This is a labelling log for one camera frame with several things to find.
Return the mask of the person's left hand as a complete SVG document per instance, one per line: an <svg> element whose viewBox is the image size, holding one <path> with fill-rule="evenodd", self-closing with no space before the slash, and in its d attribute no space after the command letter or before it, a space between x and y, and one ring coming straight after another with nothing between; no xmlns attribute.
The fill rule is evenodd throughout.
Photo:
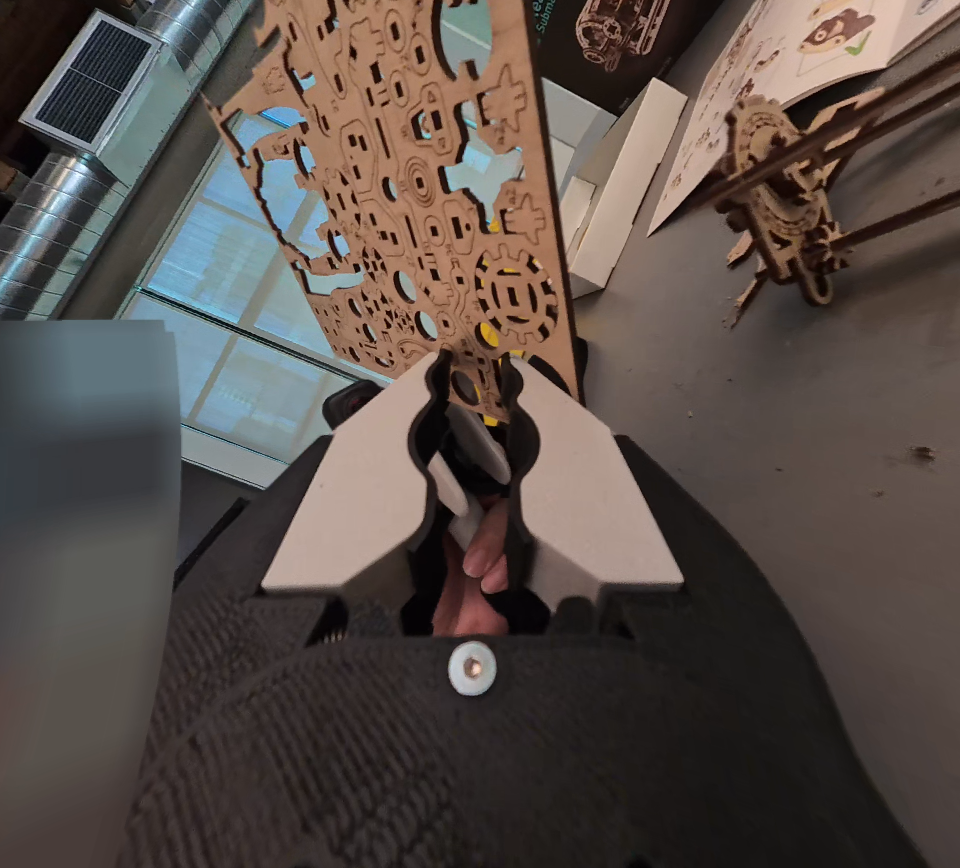
<svg viewBox="0 0 960 868"><path fill-rule="evenodd" d="M505 555L509 501L489 495L480 504L484 514L466 549L449 531L443 532L446 574L431 621L433 636L509 634L507 618L488 599L509 583Z"/></svg>

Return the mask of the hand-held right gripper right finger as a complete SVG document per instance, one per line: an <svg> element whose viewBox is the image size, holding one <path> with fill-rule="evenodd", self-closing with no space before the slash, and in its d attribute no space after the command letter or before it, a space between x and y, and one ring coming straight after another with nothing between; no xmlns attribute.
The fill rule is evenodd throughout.
<svg viewBox="0 0 960 868"><path fill-rule="evenodd" d="M529 362L503 359L509 413L510 586L557 611L613 593L672 592L684 576L614 433Z"/></svg>

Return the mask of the silver ventilation duct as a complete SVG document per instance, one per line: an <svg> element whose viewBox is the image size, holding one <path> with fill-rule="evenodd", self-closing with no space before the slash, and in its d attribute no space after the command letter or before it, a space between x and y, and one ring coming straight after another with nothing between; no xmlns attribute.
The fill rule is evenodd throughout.
<svg viewBox="0 0 960 868"><path fill-rule="evenodd" d="M172 48L191 96L136 187L51 148L2 219L2 320L45 321L88 273L255 0L150 0L132 26Z"/></svg>

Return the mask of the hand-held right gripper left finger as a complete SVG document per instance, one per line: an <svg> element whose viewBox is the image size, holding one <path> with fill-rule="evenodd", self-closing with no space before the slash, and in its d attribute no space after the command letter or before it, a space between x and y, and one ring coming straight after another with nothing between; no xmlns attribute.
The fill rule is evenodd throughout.
<svg viewBox="0 0 960 868"><path fill-rule="evenodd" d="M449 401L434 351L338 426L262 581L266 594L413 594L409 555L434 524L427 463Z"/></svg>

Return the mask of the wooden gear model assembly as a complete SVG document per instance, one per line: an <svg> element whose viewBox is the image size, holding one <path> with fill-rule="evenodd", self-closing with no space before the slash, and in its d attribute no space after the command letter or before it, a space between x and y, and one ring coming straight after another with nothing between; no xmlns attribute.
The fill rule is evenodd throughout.
<svg viewBox="0 0 960 868"><path fill-rule="evenodd" d="M834 297L834 274L849 266L852 252L871 241L958 210L958 190L942 194L867 226L845 230L834 218L829 191L855 154L895 131L946 106L958 96L958 82L899 110L876 107L883 87L821 109L805 128L797 127L773 99L750 96L726 116L726 151L704 180L719 188L742 181L760 168L762 180L736 194L707 201L724 216L738 241L726 257L732 269L754 259L748 286L733 302L725 325L738 325L767 284L794 286L811 307Z"/></svg>

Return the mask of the white air vent grille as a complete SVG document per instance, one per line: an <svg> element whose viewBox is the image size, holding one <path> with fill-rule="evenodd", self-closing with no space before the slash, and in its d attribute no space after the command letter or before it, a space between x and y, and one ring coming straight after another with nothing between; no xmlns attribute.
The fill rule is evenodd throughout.
<svg viewBox="0 0 960 868"><path fill-rule="evenodd" d="M97 10L18 121L132 189L190 96L170 45Z"/></svg>

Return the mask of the white cardboard box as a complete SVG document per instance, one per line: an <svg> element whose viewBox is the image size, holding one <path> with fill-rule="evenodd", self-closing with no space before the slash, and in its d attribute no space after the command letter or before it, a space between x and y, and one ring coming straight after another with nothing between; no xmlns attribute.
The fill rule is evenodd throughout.
<svg viewBox="0 0 960 868"><path fill-rule="evenodd" d="M688 98L654 79L570 165L559 217L571 298L606 288Z"/></svg>

